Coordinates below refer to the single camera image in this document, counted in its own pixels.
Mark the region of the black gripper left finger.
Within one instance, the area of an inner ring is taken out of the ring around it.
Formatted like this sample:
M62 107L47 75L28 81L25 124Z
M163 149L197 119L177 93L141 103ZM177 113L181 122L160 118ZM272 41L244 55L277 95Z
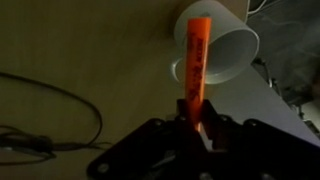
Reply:
M177 100L177 116L175 130L179 142L186 147L196 147L200 142L200 135L196 124L191 119L191 113L185 99Z

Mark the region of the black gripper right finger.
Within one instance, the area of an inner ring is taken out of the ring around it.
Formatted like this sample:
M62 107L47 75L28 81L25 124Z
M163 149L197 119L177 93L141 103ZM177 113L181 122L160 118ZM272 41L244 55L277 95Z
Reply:
M203 101L201 123L214 150L229 148L233 121L229 116L218 114L209 100Z

